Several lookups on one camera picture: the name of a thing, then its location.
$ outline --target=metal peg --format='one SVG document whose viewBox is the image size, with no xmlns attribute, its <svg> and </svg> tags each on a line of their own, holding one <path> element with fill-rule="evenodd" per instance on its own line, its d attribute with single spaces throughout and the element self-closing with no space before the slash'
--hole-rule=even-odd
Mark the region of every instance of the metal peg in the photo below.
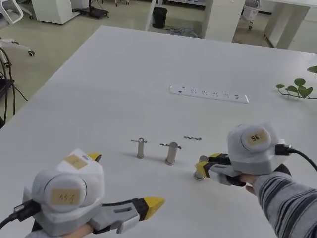
<svg viewBox="0 0 317 238">
<path fill-rule="evenodd" d="M 138 154 L 137 157 L 139 159 L 144 158 L 144 143 L 147 143 L 147 140 L 144 140 L 144 138 L 139 138 L 138 140 L 131 140 L 133 142 L 138 142 Z"/>
<path fill-rule="evenodd" d="M 202 161 L 208 161 L 208 157 L 206 155 L 202 155 L 201 157 L 199 157 L 199 162 L 202 162 Z M 194 172 L 194 178 L 198 181 L 201 181 L 201 180 L 204 180 L 205 176 L 202 175 L 201 172 L 199 172 L 198 170 L 196 170 Z"/>
<path fill-rule="evenodd" d="M 182 147 L 178 146 L 176 142 L 171 142 L 169 145 L 167 144 L 160 144 L 160 145 L 169 147 L 165 162 L 167 165 L 173 165 L 175 163 L 177 149 L 181 149 Z"/>
</svg>

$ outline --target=table surface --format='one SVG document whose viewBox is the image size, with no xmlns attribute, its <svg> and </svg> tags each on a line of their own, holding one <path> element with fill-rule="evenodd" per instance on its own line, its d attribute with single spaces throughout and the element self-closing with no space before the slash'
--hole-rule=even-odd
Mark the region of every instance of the table surface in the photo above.
<svg viewBox="0 0 317 238">
<path fill-rule="evenodd" d="M 298 77 L 317 87 L 306 71 L 316 62 L 309 53 L 100 27 L 1 129 L 1 217 L 20 204 L 23 187 L 40 169 L 81 148 L 103 154 L 105 202 L 166 199 L 122 238 L 275 237 L 255 197 L 243 188 L 195 181 L 194 164 L 200 155 L 226 152 L 235 126 L 267 120 L 317 161 L 317 102 L 275 90 Z M 170 85 L 182 84 L 246 94 L 250 103 L 169 93 Z M 130 139 L 141 136 L 148 143 L 140 160 Z M 167 148 L 159 143 L 171 141 L 183 149 L 168 166 Z M 316 187 L 317 174 L 303 159 L 294 155 L 287 165 L 296 180 Z M 1 237 L 24 237 L 32 223 L 11 223 Z"/>
<path fill-rule="evenodd" d="M 317 7 L 316 0 L 266 0 L 266 1 L 280 2 L 280 3 L 299 5 L 299 6 Z"/>
</svg>

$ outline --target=striped sleeve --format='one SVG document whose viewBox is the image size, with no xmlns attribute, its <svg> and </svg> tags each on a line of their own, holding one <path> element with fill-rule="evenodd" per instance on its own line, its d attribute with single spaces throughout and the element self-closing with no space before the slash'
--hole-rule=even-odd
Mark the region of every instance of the striped sleeve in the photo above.
<svg viewBox="0 0 317 238">
<path fill-rule="evenodd" d="M 273 172 L 253 184 L 264 214 L 279 238 L 317 238 L 317 190 Z"/>
</svg>

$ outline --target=hand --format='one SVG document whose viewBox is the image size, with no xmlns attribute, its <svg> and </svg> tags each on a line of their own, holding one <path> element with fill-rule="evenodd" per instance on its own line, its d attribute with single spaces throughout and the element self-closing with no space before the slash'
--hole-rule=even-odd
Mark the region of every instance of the hand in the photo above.
<svg viewBox="0 0 317 238">
<path fill-rule="evenodd" d="M 247 174 L 240 175 L 240 181 L 241 182 L 246 182 L 246 183 L 248 183 L 250 185 L 253 185 L 254 182 L 257 180 L 257 178 L 258 178 L 258 176 L 256 176 L 256 175 L 247 175 Z M 253 194 L 254 196 L 256 195 L 256 193 L 254 192 L 254 189 L 253 189 L 252 186 L 247 185 L 246 186 L 246 190 L 249 193 Z"/>
<path fill-rule="evenodd" d="M 84 224 L 73 233 L 63 235 L 63 238 L 83 238 L 93 232 L 93 228 L 89 224 Z"/>
</svg>

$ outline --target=paper label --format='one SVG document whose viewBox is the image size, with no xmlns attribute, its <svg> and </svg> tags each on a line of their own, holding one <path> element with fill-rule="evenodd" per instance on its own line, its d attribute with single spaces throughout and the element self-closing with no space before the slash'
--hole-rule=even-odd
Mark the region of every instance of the paper label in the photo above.
<svg viewBox="0 0 317 238">
<path fill-rule="evenodd" d="M 267 135 L 264 130 L 260 130 L 247 137 L 249 145 L 256 145 L 263 142 L 267 142 Z"/>
<path fill-rule="evenodd" d="M 78 205 L 80 202 L 79 189 L 53 188 L 51 191 L 51 205 Z"/>
<path fill-rule="evenodd" d="M 81 158 L 79 158 L 76 155 L 70 155 L 66 157 L 64 160 L 70 163 L 72 166 L 74 166 L 78 170 L 87 165 L 87 162 L 83 161 Z"/>
</svg>

